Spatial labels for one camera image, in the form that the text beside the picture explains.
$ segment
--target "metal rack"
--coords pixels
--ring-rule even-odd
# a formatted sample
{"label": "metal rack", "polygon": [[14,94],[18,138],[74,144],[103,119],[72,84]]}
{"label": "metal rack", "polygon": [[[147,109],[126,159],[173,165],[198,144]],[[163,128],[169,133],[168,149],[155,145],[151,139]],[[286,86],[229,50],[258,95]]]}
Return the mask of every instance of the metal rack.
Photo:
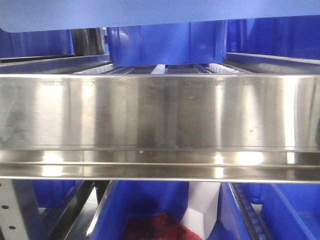
{"label": "metal rack", "polygon": [[[0,66],[0,193],[12,199],[1,202],[0,224],[14,223],[5,240],[89,239],[112,186],[88,210],[92,180],[320,182],[320,61],[229,53],[217,67],[233,73],[222,74],[199,64],[165,74],[111,64],[88,56]],[[46,211],[40,231],[45,215],[29,179],[86,181]],[[245,217],[248,201],[232,189]]]}

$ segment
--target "white roller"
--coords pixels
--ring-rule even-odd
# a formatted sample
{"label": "white roller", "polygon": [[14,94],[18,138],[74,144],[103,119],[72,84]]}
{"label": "white roller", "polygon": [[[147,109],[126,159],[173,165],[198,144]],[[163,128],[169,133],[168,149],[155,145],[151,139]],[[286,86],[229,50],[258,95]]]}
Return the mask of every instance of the white roller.
{"label": "white roller", "polygon": [[151,74],[165,74],[166,71],[166,65],[164,64],[158,64],[153,71],[151,72]]}
{"label": "white roller", "polygon": [[74,74],[88,74],[88,75],[94,75],[94,74],[103,74],[106,73],[112,69],[114,69],[114,65],[113,64],[108,64],[108,65],[103,65],[103,66],[97,66],[94,68],[90,68],[84,71],[78,71],[75,72]]}
{"label": "white roller", "polygon": [[218,63],[209,63],[208,68],[217,74],[242,74],[239,70]]}

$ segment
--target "blue storage bin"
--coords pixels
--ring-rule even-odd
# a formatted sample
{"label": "blue storage bin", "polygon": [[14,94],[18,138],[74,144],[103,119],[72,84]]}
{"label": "blue storage bin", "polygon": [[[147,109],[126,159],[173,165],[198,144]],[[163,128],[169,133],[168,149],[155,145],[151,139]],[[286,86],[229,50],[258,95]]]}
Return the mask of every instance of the blue storage bin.
{"label": "blue storage bin", "polygon": [[33,188],[40,208],[59,208],[77,185],[76,180],[34,180]]}
{"label": "blue storage bin", "polygon": [[320,59],[320,15],[228,21],[227,51]]}
{"label": "blue storage bin", "polygon": [[319,198],[319,184],[267,184],[261,215],[273,238],[320,240]]}
{"label": "blue storage bin", "polygon": [[115,66],[221,63],[227,21],[110,27],[110,59]]}
{"label": "blue storage bin", "polygon": [[265,183],[240,183],[248,200],[253,204],[263,204],[266,194]]}
{"label": "blue storage bin", "polygon": [[[128,219],[134,217],[153,217],[167,212],[180,221],[188,206],[188,190],[188,182],[114,182],[90,240],[121,240]],[[250,239],[227,183],[221,184],[217,222],[208,239]]]}

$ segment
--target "shelf lip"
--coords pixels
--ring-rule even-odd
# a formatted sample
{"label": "shelf lip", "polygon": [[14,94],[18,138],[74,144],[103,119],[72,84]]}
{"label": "shelf lip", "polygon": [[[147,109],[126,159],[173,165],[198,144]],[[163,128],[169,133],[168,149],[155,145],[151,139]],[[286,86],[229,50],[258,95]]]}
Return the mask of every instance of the shelf lip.
{"label": "shelf lip", "polygon": [[286,56],[227,52],[224,60],[253,73],[319,74],[320,60]]}
{"label": "shelf lip", "polygon": [[10,157],[3,151],[0,154],[0,179],[320,182],[320,153],[310,152],[6,151]]}

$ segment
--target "blue panel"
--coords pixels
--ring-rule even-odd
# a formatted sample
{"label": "blue panel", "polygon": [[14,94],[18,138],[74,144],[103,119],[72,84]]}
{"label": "blue panel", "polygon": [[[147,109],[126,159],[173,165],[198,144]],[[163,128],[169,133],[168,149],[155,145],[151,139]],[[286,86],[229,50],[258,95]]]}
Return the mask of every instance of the blue panel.
{"label": "blue panel", "polygon": [[76,180],[34,180],[33,187],[40,208],[59,208],[76,186]]}
{"label": "blue panel", "polygon": [[320,59],[320,16],[228,21],[227,51]]}
{"label": "blue panel", "polygon": [[110,58],[116,66],[221,63],[226,21],[110,27]]}
{"label": "blue panel", "polygon": [[70,30],[14,32],[0,29],[0,58],[73,54]]}
{"label": "blue panel", "polygon": [[305,15],[320,15],[319,0],[0,1],[0,28],[8,32]]}

